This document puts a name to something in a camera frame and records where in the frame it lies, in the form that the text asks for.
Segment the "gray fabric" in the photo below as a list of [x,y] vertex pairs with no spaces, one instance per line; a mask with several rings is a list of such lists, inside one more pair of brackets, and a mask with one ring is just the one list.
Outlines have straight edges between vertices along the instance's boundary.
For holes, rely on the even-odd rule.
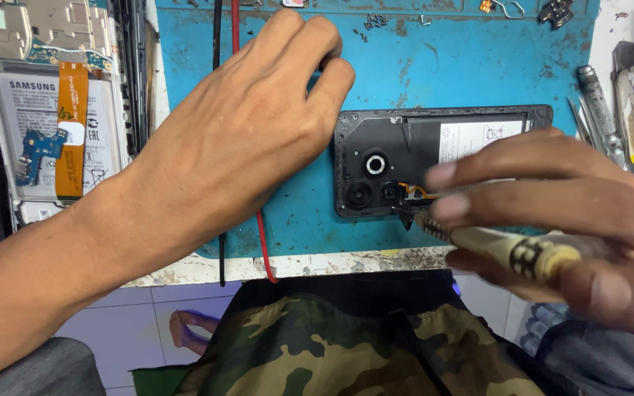
[[51,338],[0,371],[1,396],[104,396],[92,350],[72,338]]
[[634,335],[571,320],[545,334],[537,358],[590,396],[634,396]]

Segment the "battery label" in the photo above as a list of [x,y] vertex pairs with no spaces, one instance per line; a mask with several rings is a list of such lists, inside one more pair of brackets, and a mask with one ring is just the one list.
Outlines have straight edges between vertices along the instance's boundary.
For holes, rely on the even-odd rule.
[[522,130],[523,121],[442,124],[440,164],[474,154],[496,140],[517,135]]
[[[107,81],[90,80],[87,97],[87,125],[84,139],[83,194],[112,176],[113,163],[109,147],[109,128],[104,109]],[[58,126],[58,77],[0,73],[0,90],[6,113],[6,130],[11,138],[15,161],[23,152],[27,129],[52,136]],[[22,186],[26,197],[56,198],[55,158],[42,157],[38,184]]]

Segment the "finger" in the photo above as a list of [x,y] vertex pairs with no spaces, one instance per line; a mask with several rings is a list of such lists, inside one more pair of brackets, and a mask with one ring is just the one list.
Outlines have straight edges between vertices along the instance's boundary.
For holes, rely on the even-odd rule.
[[256,36],[251,60],[256,69],[272,64],[285,50],[305,20],[297,12],[284,8],[270,17]]
[[561,302],[561,293],[544,285],[525,279],[503,268],[496,261],[479,256],[465,249],[452,250],[447,254],[447,264],[462,270],[476,272],[492,285],[504,287],[526,301]]
[[634,244],[634,189],[599,177],[484,184],[433,204],[446,227],[538,226]]
[[550,130],[528,133],[534,136],[525,138],[527,133],[523,133],[500,139],[476,154],[432,167],[426,175],[427,188],[436,190],[508,178],[598,176],[626,181],[631,177],[588,144]]
[[576,312],[634,332],[634,268],[587,261],[561,272],[561,292]]
[[307,80],[312,72],[320,66],[325,67],[330,59],[342,54],[342,36],[333,23],[323,16],[315,16],[307,20],[299,32],[286,46],[278,67],[287,76],[297,76]]
[[[330,59],[322,75],[307,96],[307,107],[310,112],[325,122],[337,122],[339,110],[354,85],[356,73],[349,62],[341,58]],[[328,132],[332,133],[334,124]]]

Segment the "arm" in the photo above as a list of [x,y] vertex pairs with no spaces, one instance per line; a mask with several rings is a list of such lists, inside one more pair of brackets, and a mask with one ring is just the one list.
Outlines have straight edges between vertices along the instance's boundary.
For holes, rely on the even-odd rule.
[[354,82],[341,43],[322,17],[278,12],[124,171],[1,242],[0,370],[86,305],[248,219],[310,164]]

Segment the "red wire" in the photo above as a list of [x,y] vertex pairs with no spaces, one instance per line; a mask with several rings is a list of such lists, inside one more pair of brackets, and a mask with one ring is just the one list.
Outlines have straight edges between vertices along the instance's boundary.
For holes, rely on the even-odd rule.
[[260,209],[256,212],[256,220],[259,222],[260,250],[263,251],[263,264],[266,265],[266,274],[269,276],[269,281],[277,283],[277,279],[273,277],[273,272],[270,271],[269,247],[266,245],[266,231],[263,229],[263,214]]
[[[239,51],[239,0],[231,0],[231,42],[232,52],[235,54]],[[266,231],[263,228],[263,214],[260,209],[256,212],[256,221],[259,224],[260,250],[263,252],[263,264],[266,266],[266,274],[269,276],[270,282],[277,283],[277,279],[273,277],[273,272],[270,270],[269,247],[266,244]]]
[[237,53],[239,51],[239,0],[231,0],[231,44],[232,52]]

